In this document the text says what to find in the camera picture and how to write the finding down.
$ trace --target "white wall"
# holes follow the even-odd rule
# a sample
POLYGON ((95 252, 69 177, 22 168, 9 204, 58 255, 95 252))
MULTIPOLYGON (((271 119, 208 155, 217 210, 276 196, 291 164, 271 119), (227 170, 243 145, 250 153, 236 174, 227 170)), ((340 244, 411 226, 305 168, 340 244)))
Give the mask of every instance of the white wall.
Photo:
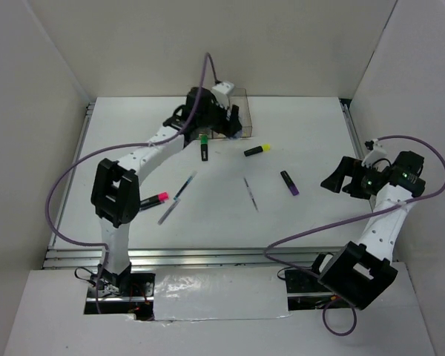
POLYGON ((50 232, 48 188, 70 162, 85 102, 20 0, 0 0, 0 355, 50 232))
POLYGON ((395 0, 30 0, 92 96, 184 95, 202 55, 251 95, 352 97, 395 0))
MULTIPOLYGON (((445 1, 399 0, 352 102, 362 139, 410 134, 445 156, 445 1)), ((427 190, 444 174, 438 161, 415 144, 392 142, 390 151, 426 154, 427 190)), ((419 203, 402 230, 407 261, 438 355, 445 355, 445 194, 419 203)))

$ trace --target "table surface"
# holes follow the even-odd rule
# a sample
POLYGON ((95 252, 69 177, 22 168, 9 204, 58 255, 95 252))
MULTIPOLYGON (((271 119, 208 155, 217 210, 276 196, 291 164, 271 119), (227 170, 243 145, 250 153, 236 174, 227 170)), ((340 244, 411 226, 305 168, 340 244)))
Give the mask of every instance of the table surface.
MULTIPOLYGON (((5 355, 433 356, 406 267, 394 267, 399 271, 395 282, 358 312, 357 328, 348 337, 329 334, 320 310, 269 320, 172 323, 139 322, 131 314, 84 315, 87 283, 69 270, 32 271, 5 355)), ((263 299, 263 293, 254 294, 253 302, 263 299)), ((328 321, 346 330, 351 311, 330 310, 328 321)))
MULTIPOLYGON (((98 98, 80 156, 126 142, 144 142, 182 97, 98 98)), ((348 128, 337 98, 248 98, 253 137, 211 140, 209 161, 201 162, 193 142, 158 167, 141 185, 141 198, 167 191, 175 195, 192 171, 194 181, 169 218, 157 225, 169 204, 137 215, 129 248, 262 248, 275 240, 364 214, 369 203, 322 189, 320 182, 342 156, 354 156, 348 128), (243 151, 270 143, 271 150, 244 157, 243 151), (280 172, 287 170, 300 191, 293 197, 280 172), (248 196, 251 186, 259 212, 248 196)), ((118 159, 131 149, 107 152, 76 169, 59 229, 67 236, 100 242, 100 227, 90 203, 98 162, 118 159)), ((342 246, 360 236, 365 222, 324 231, 285 247, 342 246)), ((54 248, 75 249, 57 240, 54 248)))

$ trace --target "purple braided cable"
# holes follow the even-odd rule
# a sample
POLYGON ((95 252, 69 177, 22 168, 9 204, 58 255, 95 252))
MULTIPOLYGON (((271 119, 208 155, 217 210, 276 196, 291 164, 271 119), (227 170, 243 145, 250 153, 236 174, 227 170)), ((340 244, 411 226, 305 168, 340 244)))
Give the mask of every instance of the purple braided cable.
MULTIPOLYGON (((420 144, 426 146, 431 152, 434 153, 434 155, 437 156, 437 158, 440 160, 440 162, 441 162, 441 164, 442 164, 442 166, 444 167, 444 170, 445 170, 445 159, 442 157, 442 155, 440 154, 440 152, 438 152, 433 146, 431 146, 429 143, 423 141, 422 139, 418 139, 417 137, 412 137, 412 136, 407 136, 407 135, 390 135, 390 136, 382 136, 382 137, 380 137, 380 138, 378 139, 378 141, 384 141, 384 140, 386 140, 386 139, 409 139, 409 140, 411 140, 411 141, 416 141, 416 142, 418 142, 418 143, 420 143, 420 144)), ((434 191, 434 192, 431 193, 431 194, 423 195, 423 196, 421 196, 421 197, 416 197, 416 198, 408 199, 408 200, 405 201, 405 203, 410 203, 410 202, 420 202, 421 200, 427 200, 427 199, 430 199, 430 198, 436 197, 437 195, 442 194, 444 191, 445 191, 445 181, 444 181, 443 185, 442 185, 437 191, 434 191)), ((275 241, 274 243, 271 243, 269 246, 267 246, 267 247, 264 249, 264 256, 265 256, 266 258, 268 258, 269 260, 272 260, 272 261, 274 261, 274 262, 281 263, 281 264, 283 264, 283 265, 287 265, 287 266, 296 268, 296 269, 298 269, 298 270, 300 270, 300 271, 302 271, 302 272, 304 272, 304 273, 306 273, 306 274, 309 274, 310 276, 313 276, 313 277, 315 277, 315 278, 318 278, 318 277, 319 277, 318 274, 314 273, 312 270, 310 270, 310 269, 308 269, 308 268, 306 268, 306 267, 302 267, 302 266, 296 265, 296 264, 294 264, 294 263, 286 262, 286 261, 284 261, 284 260, 281 260, 281 259, 279 259, 279 258, 276 258, 276 257, 274 257, 274 256, 271 256, 271 255, 268 253, 269 250, 272 250, 273 248, 277 247, 278 245, 282 245, 283 243, 287 243, 288 241, 293 241, 293 240, 296 240, 296 239, 300 239, 301 237, 305 237, 305 236, 308 236, 308 235, 311 235, 311 234, 315 234, 315 233, 317 233, 317 232, 321 232, 321 231, 329 230, 330 228, 337 228, 338 226, 347 225, 347 224, 351 224, 351 223, 356 223, 357 221, 360 221, 360 220, 370 219, 371 217, 377 217, 377 216, 379 216, 379 215, 387 214, 387 213, 390 213, 391 211, 394 211, 394 210, 396 210, 396 209, 399 209, 401 206, 402 206, 402 205, 394 205, 394 206, 392 206, 391 208, 386 208, 386 209, 379 210, 379 211, 375 211, 375 212, 372 212, 372 213, 368 213, 368 214, 360 215, 360 216, 358 216, 358 217, 352 217, 352 218, 349 218, 349 219, 346 219, 346 220, 341 220, 341 221, 339 221, 339 222, 333 222, 333 223, 328 224, 328 225, 320 226, 320 227, 318 227, 318 228, 312 228, 312 229, 310 229, 310 230, 307 230, 307 231, 304 231, 304 232, 300 232, 299 234, 295 234, 295 235, 286 237, 286 238, 284 238, 284 239, 275 241)), ((350 330, 348 330, 347 332, 344 332, 344 333, 338 333, 338 332, 335 332, 334 330, 332 330, 332 329, 328 326, 328 324, 327 324, 327 322, 326 322, 325 313, 326 313, 326 310, 329 308, 329 306, 330 306, 331 304, 332 304, 332 302, 331 302, 331 303, 328 303, 328 304, 325 306, 325 308, 323 309, 323 323, 325 324, 325 327, 326 327, 332 334, 335 334, 335 335, 337 335, 337 336, 346 336, 346 335, 351 334, 351 333, 355 330, 355 327, 356 327, 356 324, 357 324, 357 316, 356 316, 356 311, 355 311, 354 306, 351 306, 351 305, 350 305, 350 306, 351 306, 351 309, 352 309, 352 311, 353 311, 353 315, 355 316, 355 318, 354 318, 354 322, 353 322, 353 326, 352 326, 352 327, 350 328, 350 330)))
MULTIPOLYGON (((188 119, 186 120, 185 124, 183 125, 183 127, 176 133, 174 134, 172 137, 169 137, 167 139, 164 139, 162 141, 158 141, 158 142, 153 142, 152 146, 155 145, 164 145, 165 143, 170 142, 173 139, 176 139, 182 132, 184 132, 186 130, 186 128, 190 125, 191 120, 193 119, 194 114, 196 113, 196 109, 198 107, 198 104, 200 103, 200 98, 201 98, 201 93, 202 93, 202 86, 203 83, 205 81, 205 72, 206 72, 206 67, 208 65, 208 60, 211 63, 211 67, 213 69, 213 75, 214 75, 214 81, 217 81, 216 78, 216 71, 214 69, 214 64, 213 64, 213 59, 211 58, 211 54, 206 53, 205 54, 205 58, 204 58, 204 62, 202 65, 202 72, 201 72, 201 77, 200 77, 200 85, 198 87, 198 91, 196 94, 196 98, 194 100, 194 105, 191 109, 191 112, 189 113, 188 119)), ((102 277, 102 269, 104 268, 104 266, 107 264, 108 258, 109 258, 109 246, 107 245, 107 243, 83 243, 80 241, 76 241, 73 240, 67 236, 65 236, 64 234, 62 234, 58 228, 54 225, 53 223, 53 219, 51 218, 51 213, 50 213, 50 204, 51 204, 51 198, 53 198, 54 192, 56 190, 56 188, 58 187, 59 183, 72 171, 76 168, 77 165, 80 165, 81 163, 83 163, 84 161, 90 159, 91 157, 97 156, 98 154, 102 154, 104 152, 107 151, 112 151, 112 150, 117 150, 120 148, 129 148, 129 147, 148 147, 149 144, 148 142, 139 142, 139 143, 125 143, 122 145, 114 145, 114 146, 109 146, 109 147, 105 147, 105 148, 101 148, 100 150, 91 152, 90 154, 78 159, 77 161, 75 161, 61 176, 59 176, 59 178, 53 183, 53 185, 51 186, 50 191, 48 192, 48 195, 46 197, 46 202, 44 204, 44 215, 46 217, 46 222, 47 224, 50 226, 51 231, 58 236, 60 239, 66 241, 67 243, 72 243, 73 245, 78 245, 78 246, 84 246, 84 247, 101 247, 105 249, 105 254, 104 254, 104 259, 102 261, 102 267, 99 268, 99 270, 97 271, 97 282, 96 282, 96 308, 97 308, 97 312, 99 314, 101 314, 101 309, 99 307, 99 281, 101 280, 102 277)))

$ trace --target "purple cable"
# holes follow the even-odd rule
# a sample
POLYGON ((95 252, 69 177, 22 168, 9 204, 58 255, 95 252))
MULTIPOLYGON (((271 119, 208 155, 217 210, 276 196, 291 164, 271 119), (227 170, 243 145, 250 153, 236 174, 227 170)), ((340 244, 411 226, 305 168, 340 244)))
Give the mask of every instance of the purple cable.
MULTIPOLYGON (((164 139, 162 141, 158 141, 158 142, 153 142, 152 146, 155 145, 164 145, 165 143, 170 142, 173 139, 176 139, 191 123, 191 120, 193 119, 193 116, 196 112, 196 109, 198 107, 198 104, 200 103, 200 98, 201 98, 201 92, 202 92, 202 86, 203 83, 205 81, 205 72, 206 72, 206 67, 208 65, 208 59, 209 62, 211 63, 211 67, 213 69, 213 75, 214 75, 214 81, 217 81, 216 78, 216 71, 214 69, 214 63, 213 63, 213 59, 211 57, 211 54, 206 53, 205 54, 205 58, 204 58, 204 62, 202 65, 202 72, 201 72, 201 77, 200 77, 200 86, 198 87, 198 91, 196 94, 196 98, 194 100, 194 105, 191 109, 191 112, 188 115, 188 119, 186 120, 185 124, 183 125, 183 127, 176 133, 174 134, 172 137, 169 137, 167 139, 164 139)), ((122 145, 114 145, 114 146, 109 146, 109 147, 105 147, 105 148, 101 148, 100 150, 91 152, 90 154, 78 159, 77 161, 75 161, 51 186, 51 189, 46 197, 46 202, 44 204, 44 215, 46 217, 46 222, 47 224, 50 226, 51 231, 56 234, 56 236, 58 236, 60 239, 66 241, 67 243, 72 243, 73 245, 78 245, 78 246, 84 246, 84 247, 101 247, 101 248, 105 248, 105 254, 104 254, 104 260, 102 261, 102 267, 97 271, 97 282, 96 282, 96 308, 97 308, 97 312, 99 314, 101 314, 101 309, 99 307, 99 281, 101 280, 102 277, 102 269, 104 268, 104 266, 107 264, 108 258, 109 258, 109 246, 107 245, 107 243, 82 243, 80 241, 75 241, 70 239, 69 237, 66 237, 64 234, 62 234, 61 232, 59 232, 58 228, 54 225, 53 223, 53 219, 51 218, 51 214, 50 214, 50 203, 51 203, 51 198, 53 197, 53 194, 56 190, 56 188, 58 187, 59 183, 74 169, 76 168, 77 165, 80 165, 81 163, 83 163, 84 161, 86 161, 87 159, 90 159, 91 157, 97 156, 98 154, 102 154, 104 152, 107 151, 112 151, 112 150, 117 150, 119 148, 129 148, 129 147, 148 147, 149 144, 147 142, 139 142, 139 143, 125 143, 122 145)))
MULTIPOLYGON (((409 140, 416 141, 416 142, 426 146, 431 152, 433 152, 437 156, 437 158, 440 160, 440 162, 441 162, 441 164, 442 164, 442 166, 444 167, 444 170, 445 170, 445 159, 442 157, 440 152, 438 152, 433 146, 431 146, 429 143, 423 141, 422 139, 418 139, 416 137, 407 136, 407 135, 391 135, 391 136, 380 137, 378 139, 378 141, 384 141, 385 139, 409 139, 409 140)), ((433 192, 431 194, 427 194, 427 195, 421 196, 421 197, 408 199, 408 200, 405 201, 405 203, 420 202, 421 200, 430 199, 430 198, 436 197, 439 194, 442 194, 444 191, 445 191, 445 182, 440 187, 440 189, 438 189, 437 191, 435 191, 435 192, 433 192)), ((286 262, 286 261, 280 260, 280 259, 278 259, 276 257, 273 257, 273 256, 271 256, 268 253, 268 251, 272 250, 273 248, 277 247, 278 245, 282 245, 283 243, 287 243, 288 241, 293 241, 293 240, 296 240, 296 239, 300 239, 301 237, 305 237, 305 236, 308 236, 308 235, 311 235, 311 234, 315 234, 317 232, 329 230, 330 228, 337 228, 338 226, 347 225, 347 224, 351 224, 351 223, 356 223, 357 221, 360 221, 360 220, 370 219, 371 217, 377 217, 379 215, 390 213, 391 211, 399 209, 401 206, 402 205, 394 205, 391 208, 379 210, 379 211, 372 212, 372 213, 369 213, 369 214, 360 215, 359 217, 352 217, 352 218, 349 218, 349 219, 346 219, 346 220, 342 220, 342 221, 339 221, 339 222, 334 222, 334 223, 331 223, 331 224, 328 224, 328 225, 320 226, 318 228, 312 228, 310 230, 307 230, 307 231, 304 231, 304 232, 300 232, 299 234, 295 234, 295 235, 286 237, 285 239, 278 240, 278 241, 270 244, 269 246, 267 246, 266 249, 264 250, 264 256, 266 258, 268 258, 269 260, 272 260, 272 261, 275 261, 277 263, 282 263, 283 265, 287 265, 287 266, 296 268, 296 269, 298 269, 298 270, 300 270, 302 272, 305 272, 305 273, 307 273, 307 274, 309 274, 309 275, 311 275, 311 276, 313 276, 315 278, 318 278, 319 275, 314 273, 312 270, 310 270, 308 268, 305 268, 305 267, 302 267, 302 266, 299 266, 299 265, 296 265, 294 263, 286 262)), ((351 334, 355 330, 356 325, 357 325, 357 316, 356 316, 356 311, 355 311, 354 306, 351 306, 351 309, 353 311, 353 315, 355 316, 354 317, 354 321, 353 321, 353 326, 347 332, 339 333, 339 332, 335 332, 334 330, 332 330, 328 326, 328 324, 326 322, 326 316, 325 316, 326 310, 328 310, 329 306, 332 303, 333 303, 333 301, 328 303, 328 304, 326 304, 325 308, 323 309, 323 323, 325 324, 325 327, 328 329, 328 331, 330 331, 332 334, 335 334, 337 336, 346 336, 346 335, 351 334)))

